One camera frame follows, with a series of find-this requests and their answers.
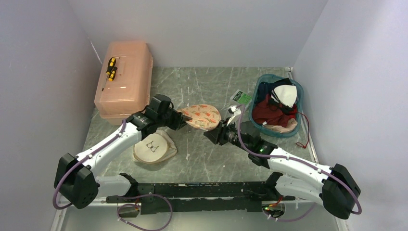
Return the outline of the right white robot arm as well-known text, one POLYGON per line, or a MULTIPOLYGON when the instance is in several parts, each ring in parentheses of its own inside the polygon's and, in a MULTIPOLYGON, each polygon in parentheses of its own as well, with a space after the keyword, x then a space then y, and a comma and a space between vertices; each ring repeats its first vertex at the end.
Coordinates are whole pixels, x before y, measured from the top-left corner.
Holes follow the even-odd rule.
POLYGON ((340 164, 330 167, 307 161, 258 134, 243 134, 225 122, 204 132, 204 136, 215 145, 230 143, 246 151, 252 163, 271 170, 265 181, 265 193, 271 200, 285 196, 309 200, 340 219, 362 213, 358 200, 361 190, 347 168, 340 164))

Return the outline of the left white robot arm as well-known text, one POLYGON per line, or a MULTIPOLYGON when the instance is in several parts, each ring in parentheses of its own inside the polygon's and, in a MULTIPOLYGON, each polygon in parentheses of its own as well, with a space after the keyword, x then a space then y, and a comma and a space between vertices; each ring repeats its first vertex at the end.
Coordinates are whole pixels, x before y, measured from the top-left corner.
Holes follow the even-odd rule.
POLYGON ((64 154, 54 181, 54 208, 62 210, 74 205, 82 209, 98 197, 109 196, 134 201, 140 197, 138 182, 126 173, 100 178, 102 168, 158 128, 179 130, 189 120, 191 117, 174 109, 169 97, 157 94, 149 105, 123 119, 120 127, 98 144, 77 155, 64 154))

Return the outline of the patterned beige oven mitt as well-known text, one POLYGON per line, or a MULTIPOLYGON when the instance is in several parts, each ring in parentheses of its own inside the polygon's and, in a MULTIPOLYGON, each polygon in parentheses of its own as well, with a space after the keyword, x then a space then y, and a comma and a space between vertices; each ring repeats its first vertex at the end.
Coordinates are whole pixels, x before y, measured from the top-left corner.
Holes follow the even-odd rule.
POLYGON ((215 129, 221 121, 220 112, 209 104, 196 104, 177 111, 190 118, 187 125, 204 131, 215 129))

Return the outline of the dark red bra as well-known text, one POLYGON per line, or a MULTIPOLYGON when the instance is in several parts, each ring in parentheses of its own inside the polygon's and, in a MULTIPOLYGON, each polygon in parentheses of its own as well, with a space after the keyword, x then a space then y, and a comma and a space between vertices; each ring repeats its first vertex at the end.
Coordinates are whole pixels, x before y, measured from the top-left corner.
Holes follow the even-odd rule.
POLYGON ((288 107, 282 103, 272 99, 270 94, 265 96, 265 99, 255 105, 252 111, 252 119, 257 124, 287 127, 291 119, 295 119, 298 112, 297 105, 288 107))

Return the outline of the white mesh laundry bag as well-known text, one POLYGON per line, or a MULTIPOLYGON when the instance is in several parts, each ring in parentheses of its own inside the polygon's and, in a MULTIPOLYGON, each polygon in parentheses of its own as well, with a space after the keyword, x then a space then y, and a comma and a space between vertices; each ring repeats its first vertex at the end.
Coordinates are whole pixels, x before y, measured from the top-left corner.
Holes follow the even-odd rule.
POLYGON ((135 162, 157 164, 174 157, 177 152, 169 135, 158 130, 133 146, 132 158, 135 162))

